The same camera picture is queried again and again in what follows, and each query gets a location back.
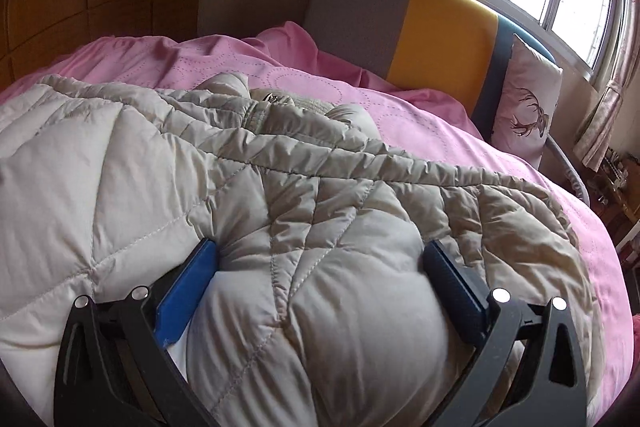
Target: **white down jacket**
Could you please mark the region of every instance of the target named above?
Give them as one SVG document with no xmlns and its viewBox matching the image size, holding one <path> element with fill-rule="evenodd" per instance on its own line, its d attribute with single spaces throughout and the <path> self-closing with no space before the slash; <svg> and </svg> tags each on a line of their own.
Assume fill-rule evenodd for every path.
<svg viewBox="0 0 640 427">
<path fill-rule="evenodd" d="M 542 188 L 209 89 L 49 76 L 0 107 L 0 358 L 47 423 L 74 298 L 123 298 L 203 237 L 222 257 L 186 371 L 222 426 L 420 425 L 470 353 L 418 270 L 431 239 L 489 286 L 569 301 L 593 408 L 600 309 Z"/>
</svg>

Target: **quilted fabric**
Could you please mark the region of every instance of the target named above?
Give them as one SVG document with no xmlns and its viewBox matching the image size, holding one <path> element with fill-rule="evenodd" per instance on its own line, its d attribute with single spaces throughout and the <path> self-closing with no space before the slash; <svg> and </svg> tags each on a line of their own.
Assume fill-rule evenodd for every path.
<svg viewBox="0 0 640 427">
<path fill-rule="evenodd" d="M 187 376 L 221 425 L 424 422 L 470 354 L 418 270 L 431 239 L 492 287 L 569 301 L 594 403 L 600 310 L 547 192 L 209 89 L 50 76 L 0 107 L 0 357 L 47 423 L 73 299 L 123 298 L 202 237 L 222 258 Z"/>
</svg>

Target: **pillow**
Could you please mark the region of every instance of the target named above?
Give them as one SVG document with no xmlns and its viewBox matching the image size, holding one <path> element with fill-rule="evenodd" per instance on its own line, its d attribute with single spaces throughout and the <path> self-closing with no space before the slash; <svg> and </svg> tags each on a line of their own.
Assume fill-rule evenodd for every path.
<svg viewBox="0 0 640 427">
<path fill-rule="evenodd" d="M 561 84 L 562 70 L 514 35 L 491 145 L 537 169 Z"/>
</svg>

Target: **pink blanket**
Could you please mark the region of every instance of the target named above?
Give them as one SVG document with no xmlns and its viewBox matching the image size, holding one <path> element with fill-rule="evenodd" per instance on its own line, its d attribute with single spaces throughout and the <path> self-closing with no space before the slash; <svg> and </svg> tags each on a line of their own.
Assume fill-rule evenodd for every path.
<svg viewBox="0 0 640 427">
<path fill-rule="evenodd" d="M 334 103 L 359 103 L 388 144 L 427 160 L 511 174 L 552 192 L 579 238 L 580 253 L 602 308 L 606 368 L 598 417 L 608 409 L 628 380 L 634 337 L 622 272 L 606 229 L 577 198 L 523 160 L 479 139 L 463 107 L 451 97 L 430 89 L 397 92 L 374 74 L 318 51 L 302 28 L 287 23 L 244 41 L 225 36 L 180 44 L 163 37 L 101 38 L 23 77 L 0 93 L 0 103 L 25 91 L 46 73 L 92 84 L 117 81 L 193 89 L 214 74 L 229 71 L 247 74 L 250 87 L 277 87 Z"/>
</svg>

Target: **curtain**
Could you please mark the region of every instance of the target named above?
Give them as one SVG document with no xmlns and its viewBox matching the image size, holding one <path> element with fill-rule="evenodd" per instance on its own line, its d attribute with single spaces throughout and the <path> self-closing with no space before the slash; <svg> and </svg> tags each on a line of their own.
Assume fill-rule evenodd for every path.
<svg viewBox="0 0 640 427">
<path fill-rule="evenodd" d="M 609 146 L 626 88 L 640 73 L 640 0 L 625 0 L 611 78 L 578 131 L 574 152 L 583 165 L 598 170 Z"/>
</svg>

